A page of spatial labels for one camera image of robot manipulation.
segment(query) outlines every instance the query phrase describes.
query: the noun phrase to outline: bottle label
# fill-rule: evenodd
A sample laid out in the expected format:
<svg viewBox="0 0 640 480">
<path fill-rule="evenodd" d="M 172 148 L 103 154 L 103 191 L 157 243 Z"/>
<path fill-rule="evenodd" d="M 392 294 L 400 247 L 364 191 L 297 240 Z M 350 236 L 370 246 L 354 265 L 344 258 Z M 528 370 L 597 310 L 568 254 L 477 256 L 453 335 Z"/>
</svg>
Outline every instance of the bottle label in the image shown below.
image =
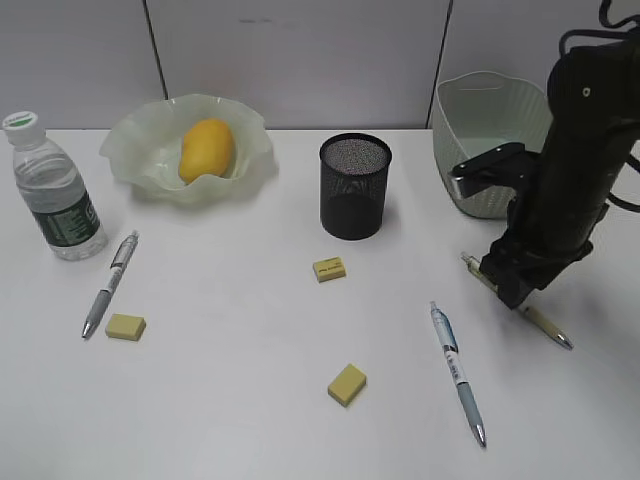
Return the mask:
<svg viewBox="0 0 640 480">
<path fill-rule="evenodd" d="M 93 209 L 89 193 L 74 205 L 59 212 L 31 212 L 49 245 L 73 247 L 86 242 L 100 228 L 100 219 Z"/>
</svg>

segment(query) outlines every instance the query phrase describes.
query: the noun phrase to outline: pen cap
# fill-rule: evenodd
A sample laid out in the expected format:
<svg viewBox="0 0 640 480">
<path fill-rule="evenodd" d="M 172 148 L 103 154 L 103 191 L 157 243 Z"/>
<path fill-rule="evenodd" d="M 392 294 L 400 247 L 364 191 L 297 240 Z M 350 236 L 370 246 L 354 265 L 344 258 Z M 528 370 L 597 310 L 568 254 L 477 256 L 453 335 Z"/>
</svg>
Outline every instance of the pen cap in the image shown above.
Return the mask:
<svg viewBox="0 0 640 480">
<path fill-rule="evenodd" d="M 46 132 L 38 115 L 33 112 L 17 112 L 2 121 L 2 129 L 9 143 L 14 146 L 44 142 Z"/>
<path fill-rule="evenodd" d="M 458 342 L 453 334 L 453 329 L 449 323 L 447 316 L 440 310 L 435 302 L 431 302 L 431 319 L 433 320 L 433 326 L 436 329 L 440 344 L 453 347 L 458 351 Z"/>
</svg>

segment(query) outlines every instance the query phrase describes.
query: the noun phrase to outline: white wall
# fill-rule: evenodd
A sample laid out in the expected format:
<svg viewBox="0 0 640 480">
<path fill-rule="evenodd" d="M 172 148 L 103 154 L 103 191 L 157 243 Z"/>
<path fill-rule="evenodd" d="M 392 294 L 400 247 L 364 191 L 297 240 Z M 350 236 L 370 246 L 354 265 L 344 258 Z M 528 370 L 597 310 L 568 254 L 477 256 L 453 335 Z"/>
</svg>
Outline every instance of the white wall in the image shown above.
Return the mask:
<svg viewBox="0 0 640 480">
<path fill-rule="evenodd" d="M 601 0 L 453 0 L 440 80 L 493 70 L 546 91 L 568 30 L 599 28 Z M 610 18 L 640 13 L 638 0 L 614 0 Z"/>
<path fill-rule="evenodd" d="M 424 127 L 449 0 L 149 0 L 170 96 L 276 128 Z"/>
<path fill-rule="evenodd" d="M 162 98 L 141 0 L 11 0 L 0 9 L 0 116 L 108 128 Z"/>
</svg>

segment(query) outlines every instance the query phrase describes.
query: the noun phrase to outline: white plastic basket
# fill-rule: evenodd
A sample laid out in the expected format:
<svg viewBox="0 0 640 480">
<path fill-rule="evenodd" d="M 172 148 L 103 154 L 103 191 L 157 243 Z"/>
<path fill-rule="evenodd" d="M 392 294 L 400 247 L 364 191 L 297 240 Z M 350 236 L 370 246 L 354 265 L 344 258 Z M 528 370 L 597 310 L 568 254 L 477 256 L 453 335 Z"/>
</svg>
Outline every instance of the white plastic basket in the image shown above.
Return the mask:
<svg viewBox="0 0 640 480">
<path fill-rule="evenodd" d="M 535 84 L 494 72 L 474 72 L 436 87 L 433 149 L 440 176 L 456 206 L 479 218 L 505 218 L 514 191 L 491 187 L 459 200 L 449 172 L 459 163 L 507 142 L 540 152 L 552 116 Z"/>
</svg>

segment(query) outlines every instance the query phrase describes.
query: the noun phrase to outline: pen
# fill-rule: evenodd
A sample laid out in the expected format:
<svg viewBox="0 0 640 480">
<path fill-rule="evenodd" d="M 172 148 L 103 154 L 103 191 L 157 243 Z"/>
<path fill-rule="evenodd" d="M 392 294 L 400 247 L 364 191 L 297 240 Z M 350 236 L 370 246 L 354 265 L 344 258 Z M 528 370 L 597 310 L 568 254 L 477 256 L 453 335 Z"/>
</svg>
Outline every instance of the pen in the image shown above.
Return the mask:
<svg viewBox="0 0 640 480">
<path fill-rule="evenodd" d="M 471 386 L 458 358 L 458 343 L 453 335 L 449 319 L 436 306 L 435 302 L 431 302 L 431 318 L 433 319 L 433 326 L 438 334 L 440 345 L 442 345 L 442 349 L 444 350 L 444 357 L 447 359 L 447 365 L 451 371 L 453 381 L 456 384 L 458 397 L 462 403 L 462 408 L 464 409 L 464 414 L 467 416 L 467 421 L 469 422 L 473 436 L 476 437 L 476 440 L 482 448 L 486 448 L 487 436 L 484 431 L 484 424 L 482 423 L 480 412 L 478 412 L 478 406 L 473 397 Z"/>
<path fill-rule="evenodd" d="M 82 327 L 82 338 L 85 340 L 89 340 L 89 338 L 91 338 L 91 335 L 93 335 L 93 332 L 100 324 L 100 320 L 102 320 L 104 312 L 106 312 L 107 307 L 111 302 L 111 298 L 113 297 L 116 288 L 118 288 L 122 274 L 126 270 L 129 260 L 131 260 L 131 256 L 133 255 L 133 251 L 136 249 L 137 245 L 138 232 L 134 230 L 131 235 L 124 239 L 120 244 L 120 247 L 118 247 L 118 251 L 111 262 L 109 281 L 107 282 L 106 287 L 98 292 L 98 295 L 91 306 L 91 310 L 89 310 L 87 319 L 84 322 L 84 327 Z"/>
<path fill-rule="evenodd" d="M 462 257 L 462 260 L 464 260 L 464 263 L 467 264 L 467 269 L 471 275 L 484 283 L 494 293 L 498 292 L 498 287 L 491 283 L 491 281 L 480 271 L 480 261 L 477 258 L 465 252 L 462 252 L 460 256 Z M 567 350 L 573 350 L 573 343 L 569 340 L 569 337 L 567 337 L 562 330 L 560 330 L 551 320 L 545 317 L 537 308 L 532 307 L 531 305 L 521 305 L 517 310 L 525 320 L 533 323 L 536 327 L 542 330 L 545 335 L 551 338 L 551 340 Z"/>
</svg>

